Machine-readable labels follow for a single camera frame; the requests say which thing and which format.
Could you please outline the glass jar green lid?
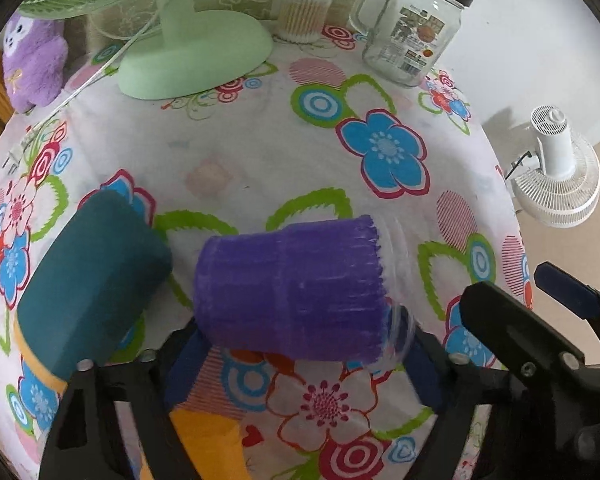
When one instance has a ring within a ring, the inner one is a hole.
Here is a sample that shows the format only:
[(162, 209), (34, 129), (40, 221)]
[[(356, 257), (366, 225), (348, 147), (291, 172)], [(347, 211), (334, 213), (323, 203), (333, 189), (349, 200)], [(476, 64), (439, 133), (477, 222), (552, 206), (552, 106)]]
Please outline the glass jar green lid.
[(462, 24), (472, 0), (356, 0), (349, 22), (366, 36), (363, 61), (403, 87), (417, 87)]

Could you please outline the white floor fan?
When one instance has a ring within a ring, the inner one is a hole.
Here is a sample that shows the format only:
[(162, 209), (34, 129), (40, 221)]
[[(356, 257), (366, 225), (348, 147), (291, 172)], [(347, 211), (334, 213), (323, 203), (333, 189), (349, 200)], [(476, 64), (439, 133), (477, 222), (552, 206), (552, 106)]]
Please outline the white floor fan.
[(535, 146), (505, 175), (519, 207), (544, 226), (570, 229), (592, 216), (600, 199), (600, 160), (554, 105), (532, 110)]

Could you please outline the purple plush toy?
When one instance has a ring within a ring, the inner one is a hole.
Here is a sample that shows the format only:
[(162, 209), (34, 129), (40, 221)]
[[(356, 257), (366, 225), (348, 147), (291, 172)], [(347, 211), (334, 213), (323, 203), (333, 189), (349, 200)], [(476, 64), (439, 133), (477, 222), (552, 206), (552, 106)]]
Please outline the purple plush toy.
[(12, 14), (4, 30), (2, 60), (5, 89), (17, 113), (47, 106), (59, 96), (68, 52), (63, 21)]

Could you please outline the purple plastic cup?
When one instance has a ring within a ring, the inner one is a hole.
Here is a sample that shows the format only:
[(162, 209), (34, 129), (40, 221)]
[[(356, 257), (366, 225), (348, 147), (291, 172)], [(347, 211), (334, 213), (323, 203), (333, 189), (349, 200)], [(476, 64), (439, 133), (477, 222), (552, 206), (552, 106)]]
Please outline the purple plastic cup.
[(400, 221), (382, 214), (211, 237), (194, 317), (217, 347), (391, 370), (414, 339), (407, 256)]

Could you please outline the cotton swab container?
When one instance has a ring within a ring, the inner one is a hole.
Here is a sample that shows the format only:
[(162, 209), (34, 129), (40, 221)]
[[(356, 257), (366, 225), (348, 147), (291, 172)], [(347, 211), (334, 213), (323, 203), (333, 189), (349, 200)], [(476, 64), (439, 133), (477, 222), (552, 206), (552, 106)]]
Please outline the cotton swab container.
[(320, 38), (332, 0), (277, 0), (275, 35), (292, 44)]

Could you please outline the floral tablecloth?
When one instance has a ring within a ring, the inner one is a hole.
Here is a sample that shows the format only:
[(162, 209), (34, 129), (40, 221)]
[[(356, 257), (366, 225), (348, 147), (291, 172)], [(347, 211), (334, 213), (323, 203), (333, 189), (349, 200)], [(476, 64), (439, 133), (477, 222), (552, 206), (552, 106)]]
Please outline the floral tablecloth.
[(62, 110), (14, 116), (0, 139), (0, 451), (38, 475), (59, 399), (23, 363), (17, 307), (84, 200), (119, 193), (170, 245), (169, 281), (114, 354), (160, 346), (193, 312), (209, 237), (382, 214), (407, 241), (408, 299), (452, 352), (491, 367), (460, 324), (464, 288), (487, 280), (524, 304), (532, 287), (514, 205), (466, 87), (435, 68), (416, 88), (371, 73), (363, 36), (329, 26), (276, 44), (247, 75), (166, 101), (124, 96), (109, 50), (80, 63)]

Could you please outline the teal cup yellow rim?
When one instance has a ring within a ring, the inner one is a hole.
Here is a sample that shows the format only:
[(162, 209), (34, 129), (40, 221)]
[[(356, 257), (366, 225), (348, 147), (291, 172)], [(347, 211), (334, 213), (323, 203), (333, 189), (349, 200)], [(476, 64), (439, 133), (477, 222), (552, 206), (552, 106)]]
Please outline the teal cup yellow rim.
[(166, 243), (117, 192), (89, 197), (36, 267), (17, 307), (23, 363), (57, 393), (83, 360), (105, 364), (171, 274)]

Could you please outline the green desk fan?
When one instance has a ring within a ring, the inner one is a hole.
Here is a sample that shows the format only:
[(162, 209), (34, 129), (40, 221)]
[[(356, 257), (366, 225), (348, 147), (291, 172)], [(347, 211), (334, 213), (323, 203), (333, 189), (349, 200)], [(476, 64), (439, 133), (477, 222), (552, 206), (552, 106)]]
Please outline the green desk fan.
[[(23, 0), (28, 18), (74, 18), (121, 0)], [(195, 0), (157, 0), (158, 32), (139, 32), (125, 45), (119, 88), (139, 100), (188, 96), (232, 82), (266, 61), (273, 40), (252, 16), (195, 10)]]

